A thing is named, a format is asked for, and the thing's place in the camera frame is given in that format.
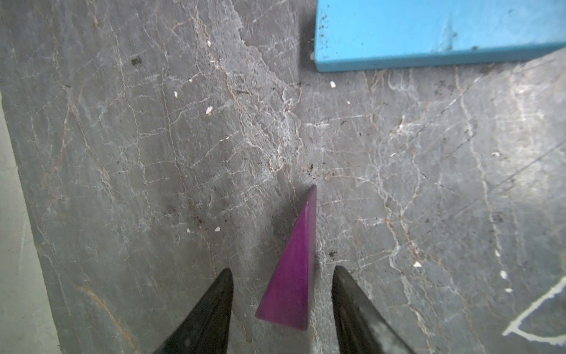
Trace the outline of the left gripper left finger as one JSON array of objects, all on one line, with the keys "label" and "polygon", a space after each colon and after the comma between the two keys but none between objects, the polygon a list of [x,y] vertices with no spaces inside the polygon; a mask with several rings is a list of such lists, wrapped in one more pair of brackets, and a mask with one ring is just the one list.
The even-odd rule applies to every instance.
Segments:
[{"label": "left gripper left finger", "polygon": [[226,353],[234,296],[233,275],[221,271],[179,327],[156,353]]}]

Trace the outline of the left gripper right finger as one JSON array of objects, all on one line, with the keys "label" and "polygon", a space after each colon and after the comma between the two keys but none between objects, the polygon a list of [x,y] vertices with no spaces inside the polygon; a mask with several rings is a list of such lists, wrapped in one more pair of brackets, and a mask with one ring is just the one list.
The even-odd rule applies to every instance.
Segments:
[{"label": "left gripper right finger", "polygon": [[341,353],[414,353],[341,265],[333,272],[332,300]]}]

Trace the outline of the purple wedge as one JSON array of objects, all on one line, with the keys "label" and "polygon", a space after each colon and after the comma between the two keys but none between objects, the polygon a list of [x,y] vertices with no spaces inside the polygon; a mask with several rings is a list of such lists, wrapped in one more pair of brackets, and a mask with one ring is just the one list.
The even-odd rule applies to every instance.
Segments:
[{"label": "purple wedge", "polygon": [[285,251],[262,297],[256,318],[306,330],[315,284],[317,187],[313,185]]}]

